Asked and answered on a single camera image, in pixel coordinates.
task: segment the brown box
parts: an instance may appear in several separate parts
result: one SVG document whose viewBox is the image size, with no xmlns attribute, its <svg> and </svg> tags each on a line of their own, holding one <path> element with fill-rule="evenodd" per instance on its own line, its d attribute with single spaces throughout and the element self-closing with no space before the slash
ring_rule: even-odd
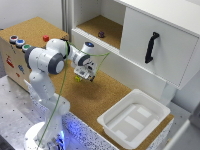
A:
<svg viewBox="0 0 200 150">
<path fill-rule="evenodd" d="M 69 35 L 39 17 L 0 31 L 0 50 L 5 71 L 10 78 L 28 90 L 24 79 L 29 81 L 30 69 L 26 65 L 22 50 L 10 44 L 9 39 L 12 35 L 17 35 L 20 39 L 25 40 L 26 44 L 41 48 L 46 46 L 46 42 L 43 41 L 44 35 L 48 35 L 50 39 L 64 38 L 66 40 Z"/>
</svg>

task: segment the purple object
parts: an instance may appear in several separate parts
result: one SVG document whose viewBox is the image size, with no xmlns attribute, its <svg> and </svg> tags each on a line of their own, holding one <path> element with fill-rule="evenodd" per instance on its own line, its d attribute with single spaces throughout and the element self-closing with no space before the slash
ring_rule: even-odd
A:
<svg viewBox="0 0 200 150">
<path fill-rule="evenodd" d="M 100 31 L 100 32 L 99 32 L 99 37 L 100 37 L 100 38 L 104 38 L 104 37 L 105 37 L 105 36 L 104 36 L 104 32 Z"/>
</svg>

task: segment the cork board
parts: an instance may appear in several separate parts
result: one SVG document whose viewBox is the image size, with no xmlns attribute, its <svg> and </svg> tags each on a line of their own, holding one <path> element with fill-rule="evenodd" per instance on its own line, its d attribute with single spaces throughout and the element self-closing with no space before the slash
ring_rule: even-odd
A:
<svg viewBox="0 0 200 150">
<path fill-rule="evenodd" d="M 94 82 L 86 80 L 76 82 L 74 69 L 70 64 L 71 61 L 68 61 L 66 82 L 62 92 L 62 96 L 71 104 L 70 111 L 120 150 L 123 150 L 105 134 L 103 127 L 97 122 L 97 118 L 131 92 L 131 89 L 101 71 L 97 73 Z M 59 75 L 50 77 L 55 85 L 56 93 L 59 93 L 64 70 Z M 172 119 L 173 116 L 169 115 L 136 150 L 145 150 Z"/>
<path fill-rule="evenodd" d="M 50 39 L 68 39 L 69 36 L 66 32 L 40 17 L 0 31 L 0 50 L 6 74 L 25 90 L 28 90 L 24 79 L 29 81 L 30 69 L 27 67 L 22 50 L 10 44 L 9 38 L 12 35 L 17 35 L 20 39 L 24 39 L 26 44 L 41 48 L 46 46 L 46 42 L 43 41 L 43 35 L 48 35 Z"/>
<path fill-rule="evenodd" d="M 105 33 L 102 41 L 120 49 L 123 26 L 103 16 L 98 16 L 77 26 L 85 32 L 97 37 L 100 31 Z"/>
</svg>

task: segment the white robot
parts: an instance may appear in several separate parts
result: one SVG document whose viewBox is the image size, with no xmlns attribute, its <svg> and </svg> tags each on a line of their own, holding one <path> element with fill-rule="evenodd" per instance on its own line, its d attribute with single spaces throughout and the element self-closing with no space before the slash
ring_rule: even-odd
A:
<svg viewBox="0 0 200 150">
<path fill-rule="evenodd" d="M 25 150 L 37 149 L 39 141 L 42 139 L 39 150 L 65 150 L 64 140 L 62 139 L 62 115 L 69 112 L 70 103 L 60 97 L 57 109 L 47 127 L 50 117 L 54 111 L 59 95 L 55 93 L 54 85 L 49 77 L 50 74 L 59 74 L 64 68 L 64 59 L 72 60 L 71 66 L 74 72 L 81 78 L 93 81 L 97 70 L 97 64 L 90 57 L 94 45 L 85 42 L 81 51 L 69 45 L 66 41 L 59 39 L 50 40 L 46 49 L 30 47 L 25 52 L 25 60 L 32 72 L 29 76 L 31 97 L 45 106 L 48 111 L 45 115 L 45 123 L 36 124 L 25 136 Z"/>
</svg>

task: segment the red cap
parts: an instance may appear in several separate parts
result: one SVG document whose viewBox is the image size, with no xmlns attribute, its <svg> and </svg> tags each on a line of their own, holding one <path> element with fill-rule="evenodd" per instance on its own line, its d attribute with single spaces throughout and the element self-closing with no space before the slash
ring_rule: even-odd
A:
<svg viewBox="0 0 200 150">
<path fill-rule="evenodd" d="M 44 36 L 43 36 L 43 40 L 44 40 L 45 42 L 48 42 L 48 41 L 49 41 L 49 36 L 48 36 L 48 35 L 44 35 Z"/>
</svg>

